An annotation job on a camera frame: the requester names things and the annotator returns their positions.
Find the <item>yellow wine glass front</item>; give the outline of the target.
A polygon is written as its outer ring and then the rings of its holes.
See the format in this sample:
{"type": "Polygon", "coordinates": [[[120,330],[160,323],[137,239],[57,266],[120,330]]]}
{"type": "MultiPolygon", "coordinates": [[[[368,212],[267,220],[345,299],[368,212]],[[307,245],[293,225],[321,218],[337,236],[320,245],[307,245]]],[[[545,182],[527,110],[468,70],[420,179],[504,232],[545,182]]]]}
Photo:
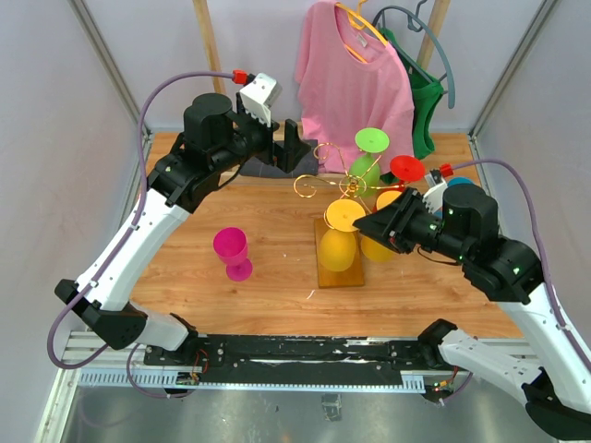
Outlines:
{"type": "Polygon", "coordinates": [[[319,260],[329,271],[349,269],[356,256],[356,231],[354,222],[366,215],[364,208],[352,199],[334,200],[325,211],[329,229],[321,237],[319,260]]]}

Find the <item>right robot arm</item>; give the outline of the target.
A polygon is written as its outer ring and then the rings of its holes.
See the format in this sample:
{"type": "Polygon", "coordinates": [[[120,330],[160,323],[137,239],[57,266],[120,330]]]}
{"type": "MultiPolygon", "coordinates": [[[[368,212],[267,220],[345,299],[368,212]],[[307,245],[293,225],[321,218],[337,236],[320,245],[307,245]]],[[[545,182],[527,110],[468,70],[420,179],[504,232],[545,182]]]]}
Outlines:
{"type": "Polygon", "coordinates": [[[504,311],[539,363],[489,348],[450,321],[438,319],[418,336],[418,357],[430,369],[458,366],[514,397],[530,419],[563,441],[590,438],[590,352],[559,312],[537,253],[499,233],[498,203],[461,184],[442,195],[442,215],[407,188],[391,204],[354,221],[365,237],[399,254],[420,246],[458,262],[464,277],[504,311]]]}

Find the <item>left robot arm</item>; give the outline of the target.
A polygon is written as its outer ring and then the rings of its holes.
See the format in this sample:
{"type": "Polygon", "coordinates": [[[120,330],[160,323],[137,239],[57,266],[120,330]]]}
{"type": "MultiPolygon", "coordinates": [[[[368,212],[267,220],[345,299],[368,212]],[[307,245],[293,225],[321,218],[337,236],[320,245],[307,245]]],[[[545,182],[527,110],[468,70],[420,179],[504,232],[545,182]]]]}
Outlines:
{"type": "Polygon", "coordinates": [[[114,349],[132,343],[155,345],[178,365],[197,356],[189,325],[172,314],[133,305],[139,276],[165,240],[193,214],[206,196],[220,190],[223,173],[249,159],[291,173],[316,143],[303,140],[292,120],[279,124],[256,117],[254,102],[219,93],[199,95],[183,114],[184,129],[170,152],[147,178],[147,191],[100,257],[75,280],[61,280],[55,295],[114,349]]]}

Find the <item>magenta wine glass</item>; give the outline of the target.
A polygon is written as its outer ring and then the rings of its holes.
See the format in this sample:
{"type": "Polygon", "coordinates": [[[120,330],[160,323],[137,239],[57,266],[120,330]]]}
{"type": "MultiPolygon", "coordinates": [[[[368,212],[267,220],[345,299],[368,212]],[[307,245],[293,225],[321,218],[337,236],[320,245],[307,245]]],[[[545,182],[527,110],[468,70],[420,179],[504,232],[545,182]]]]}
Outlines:
{"type": "Polygon", "coordinates": [[[222,229],[214,236],[212,246],[231,281],[245,281],[250,277],[253,265],[248,258],[247,236],[241,229],[222,229]]]}

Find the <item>yellow wine glass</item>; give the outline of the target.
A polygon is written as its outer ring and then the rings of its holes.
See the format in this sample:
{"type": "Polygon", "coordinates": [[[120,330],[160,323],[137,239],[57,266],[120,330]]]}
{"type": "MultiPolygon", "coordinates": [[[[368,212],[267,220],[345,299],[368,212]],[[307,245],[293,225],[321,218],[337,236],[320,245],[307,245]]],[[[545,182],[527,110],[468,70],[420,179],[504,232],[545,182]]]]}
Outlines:
{"type": "MultiPolygon", "coordinates": [[[[377,212],[388,206],[401,194],[402,192],[400,190],[386,190],[382,192],[376,199],[373,211],[377,212]]],[[[367,259],[376,263],[388,262],[394,256],[393,251],[364,235],[361,236],[361,251],[367,259]]]]}
{"type": "Polygon", "coordinates": [[[329,229],[321,237],[319,260],[329,271],[349,269],[356,256],[356,231],[354,222],[366,215],[364,208],[352,199],[334,200],[325,211],[329,229]]]}

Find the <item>blue wine glass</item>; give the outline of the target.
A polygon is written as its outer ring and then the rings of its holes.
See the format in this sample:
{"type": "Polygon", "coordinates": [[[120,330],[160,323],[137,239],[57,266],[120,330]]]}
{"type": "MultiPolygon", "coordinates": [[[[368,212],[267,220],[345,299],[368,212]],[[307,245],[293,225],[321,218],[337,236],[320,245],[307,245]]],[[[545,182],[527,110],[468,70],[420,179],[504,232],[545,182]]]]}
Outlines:
{"type": "Polygon", "coordinates": [[[462,177],[462,176],[456,176],[454,178],[452,178],[448,183],[448,187],[452,187],[452,186],[459,186],[459,185],[473,185],[474,182],[467,178],[467,177],[462,177]]]}

